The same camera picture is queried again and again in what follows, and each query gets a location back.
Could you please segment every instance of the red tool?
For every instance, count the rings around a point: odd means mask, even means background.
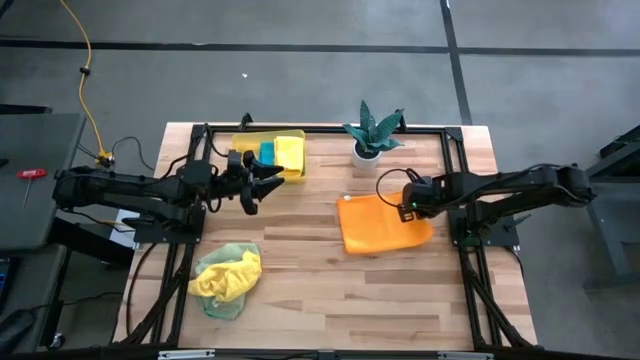
[[[18,179],[29,179],[27,192],[24,193],[24,201],[22,202],[22,208],[24,209],[27,206],[27,198],[29,198],[29,190],[31,190],[31,181],[33,181],[33,179],[39,179],[41,177],[47,176],[47,171],[45,169],[22,170],[18,171],[17,176]]]

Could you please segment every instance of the wooden table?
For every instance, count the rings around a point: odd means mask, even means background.
[[[192,125],[167,124],[156,176],[187,152]],[[462,129],[470,170],[496,172],[488,128]],[[219,150],[226,152],[231,135],[216,135]],[[406,146],[385,153],[377,170],[366,173],[351,165],[353,140],[346,134],[307,134],[306,182],[279,187],[253,217],[243,213],[237,198],[224,200],[219,213],[208,214],[194,266],[197,259],[224,244],[253,242],[260,247],[263,275],[234,321],[208,318],[188,295],[180,347],[472,349],[460,263],[445,214],[431,220],[435,235],[420,247],[369,256],[344,252],[336,199],[374,193],[376,179],[391,168],[412,167],[430,176],[444,172],[437,137],[394,137]],[[224,159],[214,154],[212,160],[225,168]],[[381,189],[400,191],[407,181],[402,174],[389,176]],[[158,296],[166,252],[167,246],[157,246],[142,266],[131,304],[133,326]],[[136,252],[131,273],[141,254]],[[535,343],[518,263],[502,248],[488,248],[487,262],[497,303],[521,334]],[[123,304],[116,340],[124,337],[124,309]],[[167,331],[172,311],[170,304]],[[480,304],[479,312],[483,335],[489,339],[486,312]]]

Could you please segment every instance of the yellow towel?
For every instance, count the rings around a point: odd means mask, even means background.
[[[304,167],[304,139],[295,136],[276,136],[273,145],[275,163],[284,167],[280,176],[301,176]]]
[[[251,290],[260,274],[260,256],[246,250],[241,261],[210,265],[195,280],[189,281],[188,292],[230,302]]]

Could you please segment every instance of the green leaf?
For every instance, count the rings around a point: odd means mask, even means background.
[[[398,146],[404,146],[404,144],[401,143],[400,141],[396,139],[389,139],[389,138],[377,143],[369,144],[369,145],[371,146],[371,149],[375,151],[389,151]]]
[[[374,141],[376,136],[376,119],[371,115],[367,103],[360,102],[360,129],[367,133],[369,141]]]
[[[384,120],[380,121],[380,124],[378,124],[378,127],[376,127],[376,138],[372,139],[373,142],[381,142],[384,139],[388,138],[389,135],[391,135],[393,131],[398,127],[400,119],[402,119],[402,111],[393,113],[384,118]]]
[[[369,139],[364,131],[354,128],[351,124],[342,124],[342,126],[347,131],[347,133],[349,133],[349,135],[353,136],[353,138],[356,139],[356,141],[360,144],[360,146],[362,146],[363,149],[367,150],[369,148]]]

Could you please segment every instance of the yellow tray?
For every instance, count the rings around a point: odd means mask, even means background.
[[[273,141],[276,136],[294,136],[305,139],[304,131],[302,130],[281,130],[281,131],[265,131],[255,133],[242,133],[235,134],[231,137],[231,148],[244,153],[245,151],[252,150],[256,157],[260,158],[260,144],[265,141]],[[297,183],[304,181],[307,174],[307,149],[306,143],[303,149],[304,163],[302,166],[302,174],[300,176],[284,176],[284,181],[288,183]]]

